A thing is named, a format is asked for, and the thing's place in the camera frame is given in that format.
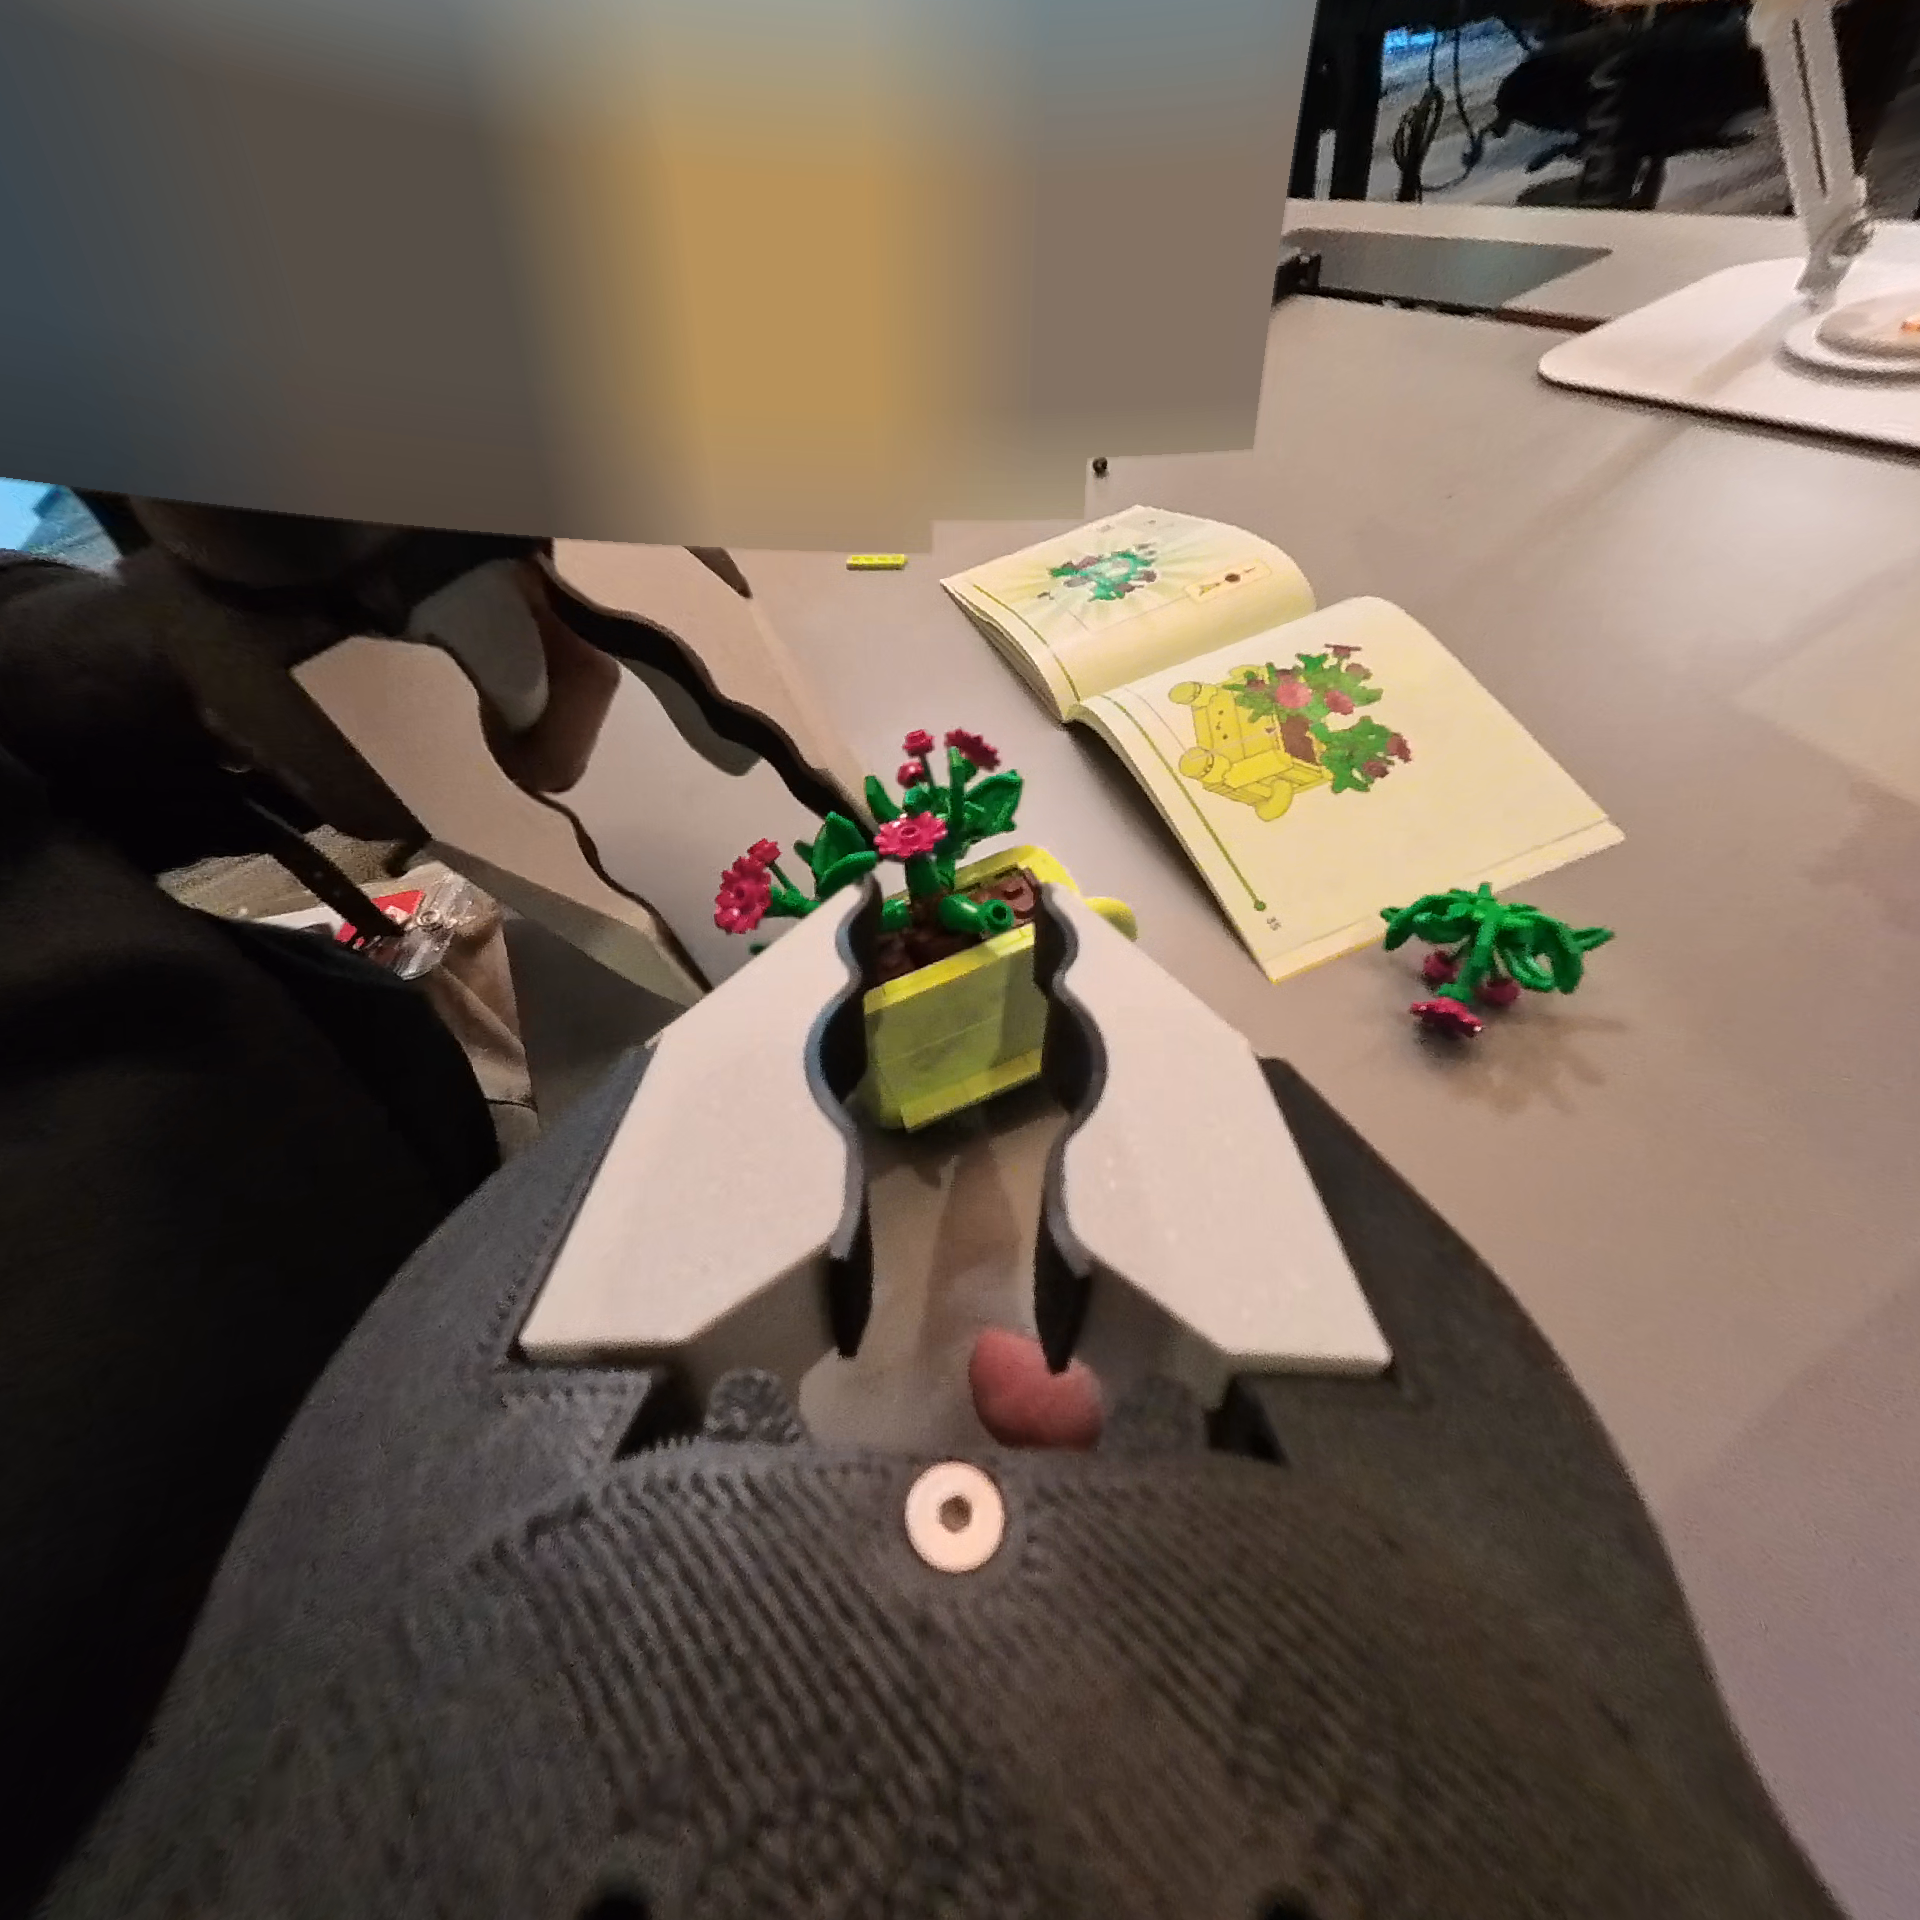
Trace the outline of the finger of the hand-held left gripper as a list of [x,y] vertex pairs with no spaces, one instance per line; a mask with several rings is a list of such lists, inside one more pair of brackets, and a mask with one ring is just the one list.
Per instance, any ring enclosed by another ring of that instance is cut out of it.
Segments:
[[661,919],[594,869],[577,821],[496,767],[478,692],[451,657],[357,637],[296,682],[411,810],[435,857],[635,987],[680,1009],[706,994]]
[[812,817],[873,821],[824,692],[725,547],[557,540],[545,571],[566,628],[642,685],[706,773],[769,776]]

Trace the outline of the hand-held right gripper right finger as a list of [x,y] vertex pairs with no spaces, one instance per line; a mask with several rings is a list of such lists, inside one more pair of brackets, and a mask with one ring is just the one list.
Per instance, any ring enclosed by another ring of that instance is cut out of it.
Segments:
[[1386,1333],[1241,1031],[1058,883],[1035,981],[1064,1111],[1035,1247],[1050,1372],[1164,1377],[1203,1411],[1246,1378],[1382,1378]]

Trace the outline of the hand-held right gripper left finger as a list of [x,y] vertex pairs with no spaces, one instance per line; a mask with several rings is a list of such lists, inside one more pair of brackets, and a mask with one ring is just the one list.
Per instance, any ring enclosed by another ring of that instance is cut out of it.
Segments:
[[858,1356],[873,1224],[852,1095],[868,1064],[864,877],[672,1021],[518,1330],[540,1364],[666,1369],[701,1399]]

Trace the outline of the yellow brick flower planter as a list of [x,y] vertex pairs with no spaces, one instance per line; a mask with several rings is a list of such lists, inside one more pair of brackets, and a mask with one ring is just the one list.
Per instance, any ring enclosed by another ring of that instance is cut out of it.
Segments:
[[867,823],[829,812],[790,851],[761,837],[718,877],[712,914],[729,937],[877,883],[860,1092],[880,1124],[918,1132],[1041,1077],[1035,922],[1051,885],[1082,890],[1056,855],[1014,845],[1021,799],[979,731],[914,729],[893,779],[867,777]]

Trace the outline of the green flower sprig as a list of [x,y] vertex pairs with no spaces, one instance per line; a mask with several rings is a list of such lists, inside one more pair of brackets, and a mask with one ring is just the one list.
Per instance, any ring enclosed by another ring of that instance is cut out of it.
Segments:
[[1531,903],[1500,899],[1491,883],[1387,906],[1378,919],[1386,951],[1426,948],[1426,992],[1408,1017],[1451,1040],[1475,1040],[1488,1013],[1524,994],[1571,996],[1588,955],[1616,937],[1612,928],[1576,927]]

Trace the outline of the person's left hand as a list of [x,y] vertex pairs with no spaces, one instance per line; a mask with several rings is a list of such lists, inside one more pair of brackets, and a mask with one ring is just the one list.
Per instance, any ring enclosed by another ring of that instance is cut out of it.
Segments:
[[622,683],[620,664],[579,636],[546,602],[536,605],[546,705],[523,731],[493,746],[501,771],[522,791],[564,796],[586,779]]

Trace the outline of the person's right hand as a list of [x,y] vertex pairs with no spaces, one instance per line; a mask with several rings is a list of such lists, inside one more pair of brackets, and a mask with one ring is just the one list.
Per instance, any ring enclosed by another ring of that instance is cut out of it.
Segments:
[[968,1363],[968,1384],[974,1416],[1006,1450],[1097,1448],[1106,1423],[1097,1377],[1082,1361],[1051,1372],[1030,1336],[982,1329]]

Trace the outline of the clear plastic parts bag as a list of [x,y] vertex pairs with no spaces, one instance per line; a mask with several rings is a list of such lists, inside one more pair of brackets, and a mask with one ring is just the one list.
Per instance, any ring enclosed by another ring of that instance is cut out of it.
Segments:
[[400,981],[420,981],[444,965],[476,911],[478,893],[466,880],[441,877],[422,890],[368,896],[361,919],[344,919],[332,943]]

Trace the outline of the open instruction booklet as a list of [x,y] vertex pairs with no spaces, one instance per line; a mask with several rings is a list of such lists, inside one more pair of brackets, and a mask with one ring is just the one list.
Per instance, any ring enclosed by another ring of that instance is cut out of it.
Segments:
[[1064,725],[1136,779],[1267,978],[1621,831],[1413,615],[1318,605],[1280,547],[1134,505],[944,579]]

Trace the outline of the white desk lamp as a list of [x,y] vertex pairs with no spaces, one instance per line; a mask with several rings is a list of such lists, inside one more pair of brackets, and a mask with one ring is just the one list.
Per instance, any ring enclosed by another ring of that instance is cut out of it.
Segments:
[[1877,232],[1853,146],[1834,2],[1755,2],[1802,255],[1680,289],[1552,348],[1557,388],[1830,442],[1917,451],[1915,224]]

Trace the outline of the black office chair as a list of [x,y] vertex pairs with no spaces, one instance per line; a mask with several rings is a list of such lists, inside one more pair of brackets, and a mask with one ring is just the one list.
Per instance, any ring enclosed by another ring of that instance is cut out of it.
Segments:
[[1747,4],[1590,4],[1590,23],[1544,32],[1498,84],[1491,138],[1555,138],[1571,202],[1656,208],[1673,159],[1736,153],[1768,106]]

